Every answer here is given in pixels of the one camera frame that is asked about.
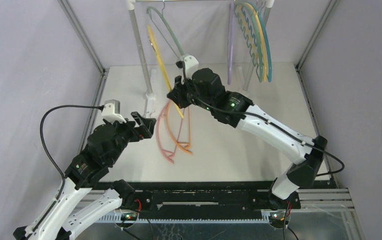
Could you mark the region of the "purple wavy hanger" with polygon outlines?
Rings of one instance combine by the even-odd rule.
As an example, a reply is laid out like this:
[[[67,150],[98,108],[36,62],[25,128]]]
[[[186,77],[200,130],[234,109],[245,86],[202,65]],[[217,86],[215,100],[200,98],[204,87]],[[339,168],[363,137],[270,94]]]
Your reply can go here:
[[[234,53],[234,1],[229,4],[229,22],[228,22],[228,59],[227,59],[227,84],[231,85]]]

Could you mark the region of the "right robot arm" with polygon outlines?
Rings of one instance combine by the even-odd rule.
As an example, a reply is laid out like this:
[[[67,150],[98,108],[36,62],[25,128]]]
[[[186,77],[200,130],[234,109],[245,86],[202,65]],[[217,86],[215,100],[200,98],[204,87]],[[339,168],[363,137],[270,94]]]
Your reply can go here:
[[[226,90],[220,76],[211,69],[200,69],[192,78],[175,77],[167,98],[181,109],[190,105],[206,109],[218,122],[251,133],[288,157],[291,166],[269,190],[268,203],[272,207],[282,207],[299,188],[313,186],[327,140],[305,137],[268,115],[245,95]]]

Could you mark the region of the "orange plain hanger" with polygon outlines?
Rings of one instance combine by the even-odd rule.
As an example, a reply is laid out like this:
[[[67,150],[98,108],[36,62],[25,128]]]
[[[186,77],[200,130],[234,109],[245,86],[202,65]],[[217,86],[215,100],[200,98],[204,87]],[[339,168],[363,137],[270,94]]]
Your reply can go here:
[[[170,123],[170,108],[171,108],[171,106],[174,106],[174,108],[175,108],[175,110],[176,110],[176,112],[180,118],[179,126],[178,126],[179,129],[177,130],[176,133],[173,131],[173,127],[171,126],[171,123]],[[173,150],[173,152],[171,153],[171,155],[169,157],[172,158],[177,149],[180,149],[182,152],[184,152],[186,154],[193,155],[193,152],[191,150],[191,147],[192,147],[191,111],[189,109],[188,110],[180,110],[174,103],[169,101],[166,104],[163,117],[165,119],[165,125],[166,125],[167,132],[168,132],[171,140],[175,144],[175,149]],[[184,123],[187,124],[185,127],[185,129],[187,131],[187,134],[186,134],[187,140],[182,141],[181,135],[182,135]]]

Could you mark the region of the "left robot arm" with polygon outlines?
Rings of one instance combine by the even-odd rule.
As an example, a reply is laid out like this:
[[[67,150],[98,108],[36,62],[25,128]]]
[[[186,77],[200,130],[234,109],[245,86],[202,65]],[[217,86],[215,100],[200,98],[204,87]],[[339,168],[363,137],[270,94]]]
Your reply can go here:
[[[18,227],[17,240],[73,240],[106,213],[116,209],[137,210],[135,190],[125,180],[112,183],[102,197],[74,213],[77,204],[109,173],[129,143],[150,139],[156,119],[131,113],[133,120],[105,116],[104,123],[88,136],[85,148],[73,158],[56,195],[38,218]]]

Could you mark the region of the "blue wavy hanger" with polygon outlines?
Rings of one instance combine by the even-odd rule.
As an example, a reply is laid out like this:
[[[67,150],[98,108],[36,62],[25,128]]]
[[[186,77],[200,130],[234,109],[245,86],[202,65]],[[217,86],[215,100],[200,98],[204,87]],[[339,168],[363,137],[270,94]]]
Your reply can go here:
[[[261,53],[259,54],[259,81],[261,83],[268,83],[272,81],[273,70],[272,70],[272,59],[271,51],[269,45],[269,39],[266,31],[266,20],[265,17],[268,17],[270,7],[267,5],[265,10],[262,10],[263,7],[253,6],[253,16],[256,19],[256,26],[260,38],[259,45]]]

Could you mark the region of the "yellow plain hanger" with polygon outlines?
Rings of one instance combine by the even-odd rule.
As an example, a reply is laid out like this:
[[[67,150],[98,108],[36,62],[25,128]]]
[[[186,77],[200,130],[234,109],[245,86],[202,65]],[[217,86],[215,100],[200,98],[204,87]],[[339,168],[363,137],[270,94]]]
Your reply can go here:
[[[161,74],[162,74],[162,77],[164,79],[166,88],[167,88],[168,92],[170,92],[172,90],[172,86],[171,86],[170,79],[169,79],[168,74],[167,74],[167,70],[166,70],[164,61],[163,61],[162,56],[161,56],[161,51],[159,49],[155,34],[154,34],[154,32],[153,32],[153,30],[149,24],[146,25],[146,28],[147,28],[149,41],[150,41],[150,44],[153,48],[158,66],[161,70]]]

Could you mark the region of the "grey-green plain hanger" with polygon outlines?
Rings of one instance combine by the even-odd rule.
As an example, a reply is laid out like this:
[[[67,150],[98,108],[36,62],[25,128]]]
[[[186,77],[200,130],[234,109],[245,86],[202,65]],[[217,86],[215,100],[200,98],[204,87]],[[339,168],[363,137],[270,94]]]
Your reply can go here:
[[[162,8],[157,8],[155,6],[148,6],[146,7],[146,14],[150,20],[150,22],[153,24],[153,26],[156,28],[162,39],[164,40],[165,44],[169,47],[173,55],[177,58],[177,60],[182,60],[183,56],[185,55],[184,50],[174,32],[172,29],[169,21],[166,19],[164,11],[166,9],[166,2],[162,1]],[[156,23],[154,17],[157,16],[159,18],[159,21],[164,26],[165,30],[162,30],[160,25]]]

